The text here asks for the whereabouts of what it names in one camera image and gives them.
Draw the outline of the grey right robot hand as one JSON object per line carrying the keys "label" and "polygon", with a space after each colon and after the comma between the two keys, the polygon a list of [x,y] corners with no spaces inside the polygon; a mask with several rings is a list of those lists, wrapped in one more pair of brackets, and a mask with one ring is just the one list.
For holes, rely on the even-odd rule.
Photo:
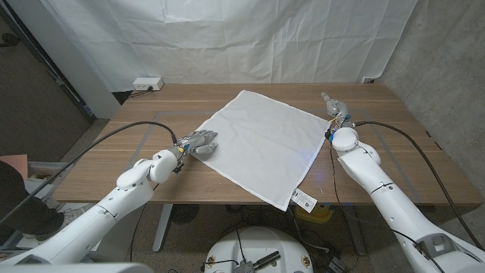
{"label": "grey right robot hand", "polygon": [[326,103],[327,113],[333,117],[337,127],[352,126],[352,116],[350,115],[345,102],[338,99],[332,99],[326,93],[322,93],[321,97]]}

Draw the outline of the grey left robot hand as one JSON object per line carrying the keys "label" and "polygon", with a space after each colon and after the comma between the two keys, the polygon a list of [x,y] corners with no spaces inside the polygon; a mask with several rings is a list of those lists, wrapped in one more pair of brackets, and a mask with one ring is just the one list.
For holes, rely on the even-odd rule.
{"label": "grey left robot hand", "polygon": [[214,138],[217,132],[213,130],[197,130],[180,138],[173,147],[172,153],[180,161],[186,155],[207,155],[217,148]]}

